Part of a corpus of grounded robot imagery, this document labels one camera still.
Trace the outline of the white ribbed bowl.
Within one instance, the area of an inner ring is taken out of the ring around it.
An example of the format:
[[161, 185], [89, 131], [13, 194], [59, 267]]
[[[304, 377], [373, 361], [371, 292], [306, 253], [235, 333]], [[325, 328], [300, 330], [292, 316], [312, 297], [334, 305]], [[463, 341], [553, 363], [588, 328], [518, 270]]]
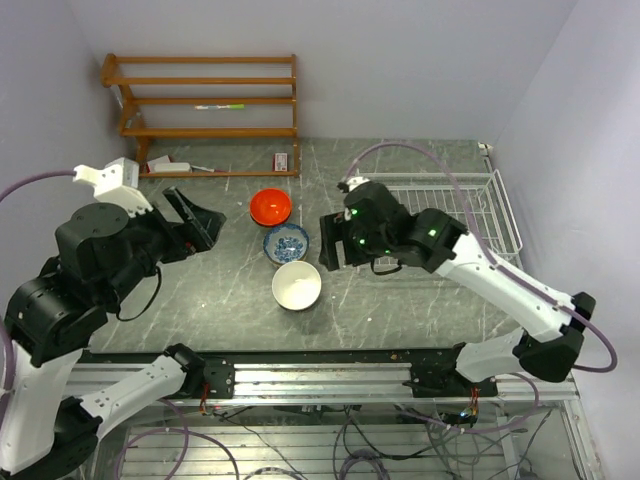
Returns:
[[310, 263], [293, 261], [277, 269], [271, 289], [280, 307], [290, 311], [303, 311], [312, 307], [319, 299], [322, 280], [318, 270]]

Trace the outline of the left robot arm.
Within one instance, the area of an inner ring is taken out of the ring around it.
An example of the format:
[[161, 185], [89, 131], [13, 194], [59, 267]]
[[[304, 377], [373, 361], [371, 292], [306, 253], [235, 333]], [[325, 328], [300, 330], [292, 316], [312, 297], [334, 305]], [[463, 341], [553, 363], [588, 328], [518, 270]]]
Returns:
[[176, 188], [164, 195], [179, 214], [176, 222], [157, 209], [128, 211], [112, 203], [74, 212], [56, 229], [57, 255], [9, 300], [4, 326], [13, 383], [1, 424], [3, 478], [61, 478], [151, 403], [202, 389], [204, 360], [176, 344], [110, 387], [80, 397], [65, 392], [91, 336], [142, 280], [217, 242], [222, 213], [195, 205]]

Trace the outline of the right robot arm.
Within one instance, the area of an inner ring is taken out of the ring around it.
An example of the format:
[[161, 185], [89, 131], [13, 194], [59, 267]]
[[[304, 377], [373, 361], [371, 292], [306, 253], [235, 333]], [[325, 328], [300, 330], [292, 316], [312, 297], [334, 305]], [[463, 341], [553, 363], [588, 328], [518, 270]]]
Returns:
[[568, 295], [544, 285], [493, 256], [454, 217], [435, 208], [412, 214], [379, 182], [356, 177], [342, 189], [343, 209], [319, 220], [319, 261], [327, 270], [374, 265], [390, 257], [398, 268], [420, 268], [455, 281], [518, 324], [509, 334], [453, 347], [450, 364], [435, 370], [438, 388], [459, 396], [475, 383], [519, 372], [550, 383], [566, 379], [596, 305], [592, 296]]

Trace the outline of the wooden shelf rack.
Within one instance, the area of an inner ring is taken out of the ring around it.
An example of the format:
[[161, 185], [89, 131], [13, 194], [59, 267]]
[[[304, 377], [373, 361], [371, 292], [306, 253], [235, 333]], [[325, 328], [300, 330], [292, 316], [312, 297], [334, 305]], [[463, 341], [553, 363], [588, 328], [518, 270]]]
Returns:
[[[135, 142], [144, 176], [151, 146], [161, 140], [273, 138], [289, 156], [287, 172], [274, 172], [272, 158], [254, 167], [216, 168], [215, 177], [296, 177], [301, 171], [298, 138], [297, 57], [122, 56], [109, 53], [101, 84], [121, 103], [117, 131]], [[244, 104], [244, 110], [197, 111], [200, 104]]]

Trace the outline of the red white marker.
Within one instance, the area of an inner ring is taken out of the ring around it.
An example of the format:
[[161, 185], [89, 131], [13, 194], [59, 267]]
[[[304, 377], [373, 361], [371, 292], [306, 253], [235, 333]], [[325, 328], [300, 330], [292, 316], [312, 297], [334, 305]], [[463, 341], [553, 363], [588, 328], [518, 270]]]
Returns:
[[196, 165], [191, 165], [191, 171], [192, 173], [202, 173], [202, 174], [214, 174], [214, 173], [219, 173], [217, 172], [215, 169], [211, 169], [211, 168], [207, 168], [207, 167], [200, 167], [200, 166], [196, 166]]

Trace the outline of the blue patterned white bowl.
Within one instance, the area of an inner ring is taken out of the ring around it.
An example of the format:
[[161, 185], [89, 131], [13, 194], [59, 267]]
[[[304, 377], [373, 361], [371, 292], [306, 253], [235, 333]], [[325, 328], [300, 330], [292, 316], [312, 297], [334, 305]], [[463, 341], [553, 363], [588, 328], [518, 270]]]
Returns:
[[293, 223], [284, 223], [271, 228], [263, 240], [263, 252], [275, 265], [302, 261], [310, 246], [306, 230]]

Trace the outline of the white flat box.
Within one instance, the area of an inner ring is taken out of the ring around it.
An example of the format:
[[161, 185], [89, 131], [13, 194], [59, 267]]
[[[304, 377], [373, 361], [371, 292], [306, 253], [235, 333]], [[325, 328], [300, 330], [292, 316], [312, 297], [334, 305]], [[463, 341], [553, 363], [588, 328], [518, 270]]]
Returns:
[[192, 168], [188, 162], [173, 161], [169, 155], [164, 155], [146, 163], [149, 173], [191, 173]]

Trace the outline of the orange bowl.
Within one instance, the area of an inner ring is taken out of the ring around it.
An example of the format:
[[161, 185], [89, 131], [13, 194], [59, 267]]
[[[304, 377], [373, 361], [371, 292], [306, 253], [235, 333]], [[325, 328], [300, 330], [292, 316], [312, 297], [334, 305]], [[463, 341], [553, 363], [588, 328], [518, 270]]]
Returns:
[[266, 188], [258, 191], [250, 200], [252, 220], [263, 227], [275, 227], [285, 223], [293, 209], [291, 197], [283, 190]]

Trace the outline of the red white small box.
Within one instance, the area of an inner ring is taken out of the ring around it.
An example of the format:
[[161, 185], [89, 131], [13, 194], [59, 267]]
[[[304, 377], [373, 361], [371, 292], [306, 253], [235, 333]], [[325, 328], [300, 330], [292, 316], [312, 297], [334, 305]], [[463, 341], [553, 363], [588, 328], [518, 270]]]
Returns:
[[278, 152], [273, 155], [272, 169], [274, 172], [287, 172], [289, 170], [288, 165], [289, 156], [285, 152]]

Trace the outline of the green white pen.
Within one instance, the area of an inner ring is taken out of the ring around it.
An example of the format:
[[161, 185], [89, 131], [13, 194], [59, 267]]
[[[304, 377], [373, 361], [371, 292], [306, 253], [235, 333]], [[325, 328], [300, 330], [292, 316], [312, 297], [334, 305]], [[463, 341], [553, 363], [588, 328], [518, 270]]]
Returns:
[[195, 105], [197, 111], [214, 111], [214, 110], [244, 110], [244, 104], [200, 104]]

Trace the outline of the aluminium rail frame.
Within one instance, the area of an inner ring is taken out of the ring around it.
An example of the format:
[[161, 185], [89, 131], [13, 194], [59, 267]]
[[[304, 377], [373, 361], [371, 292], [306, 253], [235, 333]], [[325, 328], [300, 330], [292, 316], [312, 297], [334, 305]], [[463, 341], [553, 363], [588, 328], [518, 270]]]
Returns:
[[600, 479], [573, 381], [438, 393], [407, 362], [219, 360], [117, 426], [77, 479]]

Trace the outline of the white corner bracket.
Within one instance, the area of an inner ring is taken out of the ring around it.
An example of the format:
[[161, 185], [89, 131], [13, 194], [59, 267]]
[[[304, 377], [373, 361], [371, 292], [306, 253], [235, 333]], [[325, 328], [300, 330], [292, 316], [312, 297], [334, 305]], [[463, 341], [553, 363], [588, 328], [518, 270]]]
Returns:
[[479, 150], [485, 156], [490, 156], [493, 152], [493, 147], [489, 144], [478, 142], [477, 143]]

